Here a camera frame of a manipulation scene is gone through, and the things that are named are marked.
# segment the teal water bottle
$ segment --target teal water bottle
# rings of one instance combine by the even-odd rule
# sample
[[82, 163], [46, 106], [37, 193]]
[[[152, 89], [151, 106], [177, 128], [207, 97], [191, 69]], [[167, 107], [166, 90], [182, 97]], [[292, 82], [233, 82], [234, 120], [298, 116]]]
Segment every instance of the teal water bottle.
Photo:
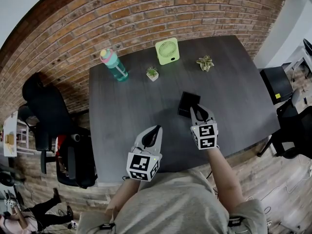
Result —
[[99, 58], [118, 81], [125, 81], [128, 79], [128, 72], [122, 65], [115, 51], [112, 49], [103, 49], [99, 54]]

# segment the green desk fan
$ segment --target green desk fan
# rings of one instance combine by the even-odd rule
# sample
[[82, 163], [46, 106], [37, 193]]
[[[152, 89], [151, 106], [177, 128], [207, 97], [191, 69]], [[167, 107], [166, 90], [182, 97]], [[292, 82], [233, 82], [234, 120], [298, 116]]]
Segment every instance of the green desk fan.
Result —
[[157, 42], [155, 48], [160, 65], [165, 65], [180, 58], [177, 39], [174, 37]]

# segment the black pants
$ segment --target black pants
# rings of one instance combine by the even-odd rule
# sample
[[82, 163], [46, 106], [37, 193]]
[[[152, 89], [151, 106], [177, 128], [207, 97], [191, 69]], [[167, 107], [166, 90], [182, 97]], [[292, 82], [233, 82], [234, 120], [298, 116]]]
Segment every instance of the black pants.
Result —
[[73, 220], [73, 218], [68, 215], [56, 216], [52, 214], [45, 214], [48, 210], [50, 210], [53, 206], [56, 206], [57, 204], [58, 201], [52, 198], [44, 203], [35, 205], [33, 208], [27, 208], [24, 210], [24, 212], [33, 213], [38, 223], [38, 231], [40, 232], [50, 225], [65, 224]]

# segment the dark gray table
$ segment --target dark gray table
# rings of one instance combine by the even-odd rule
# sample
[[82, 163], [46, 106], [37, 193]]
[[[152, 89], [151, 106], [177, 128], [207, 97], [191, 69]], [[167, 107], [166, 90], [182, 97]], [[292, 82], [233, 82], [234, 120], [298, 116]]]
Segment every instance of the dark gray table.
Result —
[[[191, 120], [177, 114], [182, 92], [201, 96], [218, 123], [218, 145], [231, 155], [279, 129], [269, 93], [248, 53], [235, 36], [178, 43], [180, 59], [161, 66], [155, 48], [120, 59], [129, 72], [114, 80], [104, 64], [90, 69], [90, 127], [99, 182], [121, 181], [136, 136], [161, 125], [161, 171], [181, 171], [207, 163], [190, 132]], [[201, 71], [196, 60], [210, 55], [215, 67]], [[155, 66], [152, 82], [146, 69]]]

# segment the person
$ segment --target person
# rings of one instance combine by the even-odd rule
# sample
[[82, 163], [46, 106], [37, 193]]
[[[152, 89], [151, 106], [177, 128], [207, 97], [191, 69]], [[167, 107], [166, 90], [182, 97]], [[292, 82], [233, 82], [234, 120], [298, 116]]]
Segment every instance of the person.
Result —
[[45, 214], [49, 209], [61, 203], [58, 190], [54, 188], [53, 191], [53, 198], [47, 202], [37, 204], [22, 212], [15, 206], [13, 215], [7, 219], [1, 215], [1, 230], [6, 234], [31, 234], [32, 232], [40, 232], [50, 225], [64, 224], [73, 220], [73, 211], [70, 206], [67, 206], [67, 215], [64, 216]]
[[218, 199], [195, 169], [159, 173], [151, 182], [126, 179], [105, 213], [80, 215], [77, 234], [266, 234], [261, 202], [244, 199], [234, 171], [218, 148], [205, 152]]

